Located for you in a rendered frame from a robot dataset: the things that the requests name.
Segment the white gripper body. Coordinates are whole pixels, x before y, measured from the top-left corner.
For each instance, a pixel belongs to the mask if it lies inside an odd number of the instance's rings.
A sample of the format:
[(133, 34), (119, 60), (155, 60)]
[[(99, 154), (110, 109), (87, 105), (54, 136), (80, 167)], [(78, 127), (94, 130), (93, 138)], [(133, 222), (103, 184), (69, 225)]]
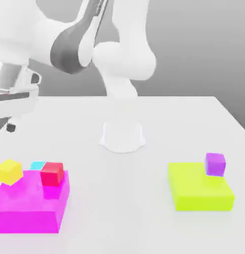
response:
[(31, 112), (38, 100), (39, 89), (14, 94), (0, 94), (0, 119), (19, 117)]

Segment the small yellow cube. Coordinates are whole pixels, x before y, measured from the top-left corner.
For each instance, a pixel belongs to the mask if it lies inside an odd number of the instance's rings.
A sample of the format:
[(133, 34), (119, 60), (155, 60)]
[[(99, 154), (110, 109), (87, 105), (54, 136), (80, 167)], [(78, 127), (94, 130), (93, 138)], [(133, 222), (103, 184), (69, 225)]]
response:
[(0, 163), (0, 182), (13, 185), (23, 178), (22, 164), (11, 159)]

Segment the small cyan cube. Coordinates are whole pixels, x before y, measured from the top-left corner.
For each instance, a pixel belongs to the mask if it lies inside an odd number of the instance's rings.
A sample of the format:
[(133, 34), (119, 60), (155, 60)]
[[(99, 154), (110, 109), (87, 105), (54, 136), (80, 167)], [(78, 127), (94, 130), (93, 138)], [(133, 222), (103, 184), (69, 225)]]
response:
[(45, 161), (34, 161), (31, 163), (30, 170), (42, 170), (45, 163)]

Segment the small red cube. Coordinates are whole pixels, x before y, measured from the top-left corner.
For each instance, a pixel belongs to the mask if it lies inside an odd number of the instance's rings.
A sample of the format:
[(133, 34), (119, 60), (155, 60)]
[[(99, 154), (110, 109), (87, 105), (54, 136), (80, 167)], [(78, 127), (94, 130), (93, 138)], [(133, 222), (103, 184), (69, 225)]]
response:
[(64, 177), (63, 163), (46, 162), (40, 176), (43, 186), (58, 187)]

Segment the small purple cube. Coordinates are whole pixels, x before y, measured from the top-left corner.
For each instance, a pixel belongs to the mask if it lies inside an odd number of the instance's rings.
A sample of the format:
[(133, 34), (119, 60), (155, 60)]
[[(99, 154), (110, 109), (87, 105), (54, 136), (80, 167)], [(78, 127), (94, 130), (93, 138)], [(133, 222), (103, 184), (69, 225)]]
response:
[(223, 177), (226, 168), (226, 159), (220, 153), (206, 153), (205, 172), (208, 176)]

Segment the large magenta box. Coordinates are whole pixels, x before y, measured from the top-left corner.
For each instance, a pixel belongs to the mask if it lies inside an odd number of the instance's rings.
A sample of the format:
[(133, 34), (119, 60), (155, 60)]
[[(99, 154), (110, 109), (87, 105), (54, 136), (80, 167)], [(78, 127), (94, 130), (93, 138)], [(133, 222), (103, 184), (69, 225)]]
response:
[(58, 233), (69, 197), (68, 171), (58, 187), (43, 186), (38, 170), (0, 186), (0, 233)]

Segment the large yellow-green box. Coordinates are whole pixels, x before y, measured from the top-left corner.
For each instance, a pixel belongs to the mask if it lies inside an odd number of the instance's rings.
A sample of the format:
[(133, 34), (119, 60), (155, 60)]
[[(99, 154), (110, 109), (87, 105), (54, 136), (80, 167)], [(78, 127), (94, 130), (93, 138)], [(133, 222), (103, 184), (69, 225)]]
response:
[(235, 195), (224, 177), (208, 176), (203, 163), (169, 163), (168, 181), (177, 211), (230, 211)]

